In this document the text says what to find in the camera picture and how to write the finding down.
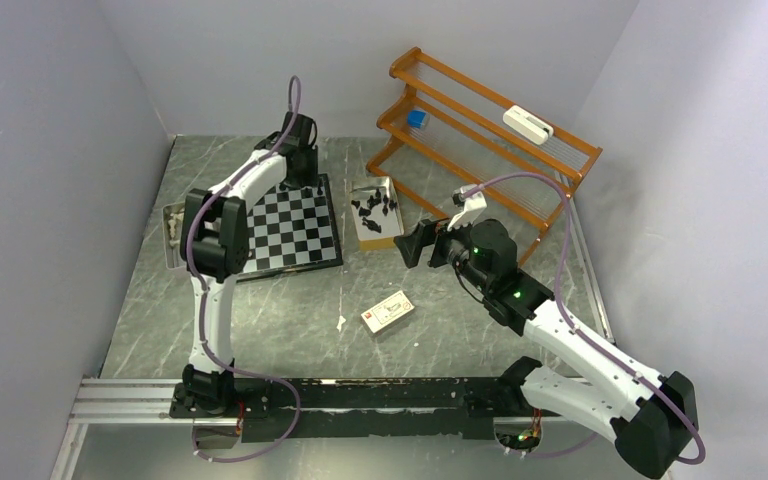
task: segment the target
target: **blue block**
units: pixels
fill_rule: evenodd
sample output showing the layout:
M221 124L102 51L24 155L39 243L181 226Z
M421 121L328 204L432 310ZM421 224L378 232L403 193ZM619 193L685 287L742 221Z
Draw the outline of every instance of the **blue block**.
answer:
M428 123L428 114L422 110L411 110L408 113L408 125L413 128L424 128Z

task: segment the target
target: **gray marble floor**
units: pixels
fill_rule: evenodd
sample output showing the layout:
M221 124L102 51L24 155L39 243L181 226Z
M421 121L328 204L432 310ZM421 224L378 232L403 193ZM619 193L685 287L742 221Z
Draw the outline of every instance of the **gray marble floor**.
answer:
M165 268L161 209L180 202L192 187L206 188L248 158L259 137L178 137L146 227L104 378L176 378L192 346L192 287ZM320 171L331 182L341 232L341 268L241 283L234 294L232 345L237 365L273 375L301 377L498 375L517 358L542 359L573 374L542 348L500 327L461 290L450 269L407 270L395 249L361 252L346 195L352 179L367 175L365 163L381 138L322 138ZM444 211L453 212L451 191L462 184L416 152L402 148L385 167ZM407 199L402 215L410 228L426 213ZM495 204L485 217L500 219L520 248L536 235L526 222ZM563 239L560 220L525 270L551 285ZM584 260L571 252L564 273L569 308L600 333L595 298ZM416 311L373 337L360 314L404 290ZM337 329L340 316L347 322Z

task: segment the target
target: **robotic arm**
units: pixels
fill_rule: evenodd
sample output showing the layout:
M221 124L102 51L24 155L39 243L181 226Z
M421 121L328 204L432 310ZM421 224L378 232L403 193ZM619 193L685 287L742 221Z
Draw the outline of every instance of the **robotic arm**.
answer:
M204 310L205 340L218 360L233 366L231 301L237 275L249 258L248 211L279 183L291 188L317 186L316 123L310 117L297 114L295 123L290 126L291 118L292 112L287 112L281 132L287 128L291 130L277 148L281 132L274 132L260 141L248 160L227 179L209 190L192 189L185 199L182 232L189 232L208 199L229 186L195 226L192 242L192 260L203 280L196 276L191 278L196 303L194 339L183 384L192 397L193 408L207 414L224 412L234 402L235 392L233 374L208 356L201 340L199 303L202 292L205 289L208 292ZM275 152L264 158L272 149ZM231 179L242 172L245 173L239 180L230 185ZM182 241L181 257L185 259L186 248L186 242Z
M555 353L588 382L562 377L523 357L515 364L524 378L517 380L520 401L589 428L614 443L635 470L660 478L698 435L693 384L679 372L666 377L629 357L556 303L549 289L518 268L516 244L499 221L472 223L486 207L480 192L463 198L474 187L455 192L463 211L451 220L423 220L396 239L405 265L415 267L423 247L433 245L428 266L454 268L459 281L482 292L481 303L496 322ZM644 385L646 379L659 392ZM692 433L662 397L692 423ZM697 458L704 458L701 444Z

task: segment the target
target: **small box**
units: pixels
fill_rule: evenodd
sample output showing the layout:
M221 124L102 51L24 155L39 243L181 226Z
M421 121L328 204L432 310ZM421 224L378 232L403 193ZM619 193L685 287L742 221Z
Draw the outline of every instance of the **small box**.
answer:
M363 312L361 318L369 330L375 334L412 312L413 309L414 306L405 296L405 292L399 290L383 302Z
M360 250L395 246L393 239L405 230L393 180L390 177L358 178L352 182L349 200Z

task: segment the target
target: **checkered board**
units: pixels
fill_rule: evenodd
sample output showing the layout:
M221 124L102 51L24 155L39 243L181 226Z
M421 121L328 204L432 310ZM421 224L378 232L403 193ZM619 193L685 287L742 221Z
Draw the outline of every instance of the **checkered board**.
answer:
M343 264L328 175L319 188L273 187L248 215L249 259L239 280Z

